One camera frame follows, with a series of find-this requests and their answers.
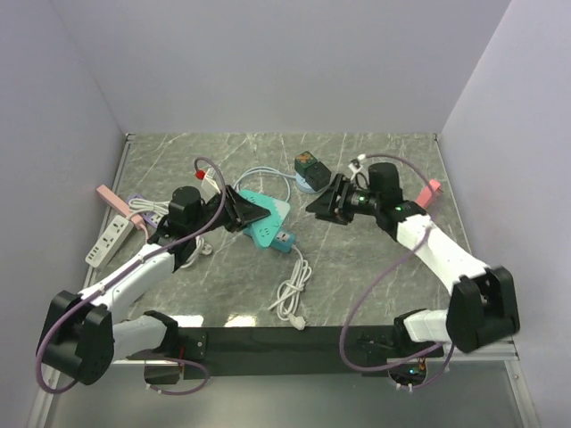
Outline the teal triangular socket adapter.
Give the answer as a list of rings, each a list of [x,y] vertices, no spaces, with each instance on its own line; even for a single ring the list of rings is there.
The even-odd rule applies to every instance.
[[[269,212],[267,217],[254,221],[243,230],[243,234],[250,236],[258,248],[268,248],[290,212],[290,203],[250,190],[240,190],[239,194]]]

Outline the light blue round socket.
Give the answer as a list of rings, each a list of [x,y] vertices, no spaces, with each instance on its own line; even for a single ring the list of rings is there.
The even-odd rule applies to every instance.
[[[303,193],[308,193],[308,194],[316,194],[316,193],[320,193],[324,190],[323,187],[320,187],[318,189],[314,189],[302,176],[300,176],[299,174],[295,175],[295,185],[296,187]]]

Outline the teal USB power strip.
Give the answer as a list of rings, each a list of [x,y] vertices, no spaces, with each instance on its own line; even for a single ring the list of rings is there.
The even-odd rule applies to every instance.
[[[289,253],[294,246],[295,235],[288,233],[284,230],[280,230],[274,237],[271,247],[282,251],[283,253]]]

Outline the dark green cube socket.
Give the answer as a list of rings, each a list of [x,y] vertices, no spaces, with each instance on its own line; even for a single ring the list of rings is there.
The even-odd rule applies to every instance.
[[[294,170],[302,178],[306,177],[307,170],[317,162],[309,151],[302,152],[294,158]]]

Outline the pink triangular socket adapter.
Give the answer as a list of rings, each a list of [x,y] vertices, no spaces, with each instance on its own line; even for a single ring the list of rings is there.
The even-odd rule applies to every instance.
[[[442,184],[431,179],[417,196],[415,203],[423,209],[428,209],[443,194]]]

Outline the pink long power strip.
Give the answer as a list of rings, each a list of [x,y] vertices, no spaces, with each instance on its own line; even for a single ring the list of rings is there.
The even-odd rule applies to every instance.
[[[126,202],[124,202],[114,191],[112,191],[106,185],[99,185],[96,189],[97,194],[115,211],[121,214],[123,217],[127,217],[130,214],[130,208]],[[138,214],[130,218],[136,229],[147,231],[145,220]]]

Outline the white USB power strip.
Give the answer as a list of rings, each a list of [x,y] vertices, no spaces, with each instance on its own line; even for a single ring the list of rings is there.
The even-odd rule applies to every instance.
[[[116,215],[85,257],[85,262],[92,268],[106,267],[133,228],[130,220]]]

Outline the black cube socket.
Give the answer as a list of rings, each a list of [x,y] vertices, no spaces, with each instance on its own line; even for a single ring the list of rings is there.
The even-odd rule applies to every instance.
[[[321,161],[313,164],[304,178],[314,189],[326,188],[331,181],[330,169]]]

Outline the purple USB power strip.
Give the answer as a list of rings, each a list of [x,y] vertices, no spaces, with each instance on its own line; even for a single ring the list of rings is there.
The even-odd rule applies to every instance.
[[[127,198],[127,204],[131,211],[136,211],[145,222],[156,228],[161,219],[168,213],[168,201],[147,200],[142,195],[135,193]]]

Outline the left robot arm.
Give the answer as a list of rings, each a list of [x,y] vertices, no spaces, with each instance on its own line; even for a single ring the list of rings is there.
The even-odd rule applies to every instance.
[[[208,201],[193,186],[176,189],[167,214],[129,262],[81,292],[62,291],[52,299],[37,346],[38,385],[53,391],[44,381],[43,366],[90,385],[117,359],[143,351],[175,357],[180,349],[177,321],[153,310],[127,321],[130,305],[187,262],[197,237],[219,227],[240,232],[270,215],[229,185]]]

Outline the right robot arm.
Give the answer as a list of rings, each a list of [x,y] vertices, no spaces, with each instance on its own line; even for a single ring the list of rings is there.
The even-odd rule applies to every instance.
[[[397,167],[378,162],[368,167],[368,185],[335,175],[329,187],[306,208],[319,220],[350,224],[370,216],[395,242],[415,254],[450,295],[447,309],[418,309],[397,317],[392,345],[410,356],[425,342],[451,343],[469,353],[520,330],[512,274],[491,267],[463,250],[424,208],[404,198]]]

